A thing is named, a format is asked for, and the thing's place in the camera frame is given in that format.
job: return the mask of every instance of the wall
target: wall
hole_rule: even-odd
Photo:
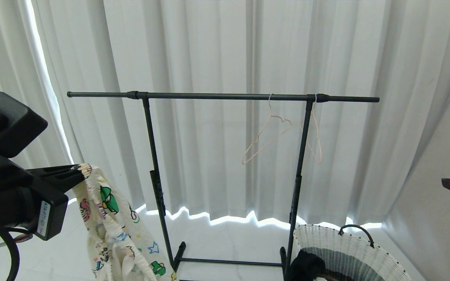
[[[450,280],[450,103],[384,227],[427,280]]]

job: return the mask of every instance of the white label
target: white label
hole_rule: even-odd
[[[50,216],[50,204],[41,202],[41,211],[39,211],[39,221],[37,222],[37,232],[42,236],[46,236],[46,228],[48,226],[48,217]]]

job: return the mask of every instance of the laundry basket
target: laundry basket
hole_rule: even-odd
[[[368,239],[343,233],[348,227],[360,228]],[[342,226],[339,231],[313,224],[298,226],[295,240],[300,250],[322,258],[327,270],[354,281],[411,281],[398,261],[356,224]]]

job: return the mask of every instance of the curtain fold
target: curtain fold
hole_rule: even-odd
[[[29,106],[48,127],[13,159],[25,169],[71,164],[57,98],[47,80],[34,15],[23,0],[0,1],[0,91]]]
[[[74,160],[102,167],[155,209],[141,101],[67,91],[379,96],[315,104],[323,160],[305,154],[298,215],[381,222],[450,94],[450,1],[32,0]],[[151,100],[166,208],[287,221],[305,104],[246,165],[266,101]],[[272,120],[250,155],[286,129]]]

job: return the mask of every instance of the gray stripe on basket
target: gray stripe on basket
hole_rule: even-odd
[[[328,270],[339,272],[344,276],[352,278],[354,281],[385,281],[369,265],[354,256],[344,254],[340,251],[317,247],[308,247],[302,250],[322,258]]]

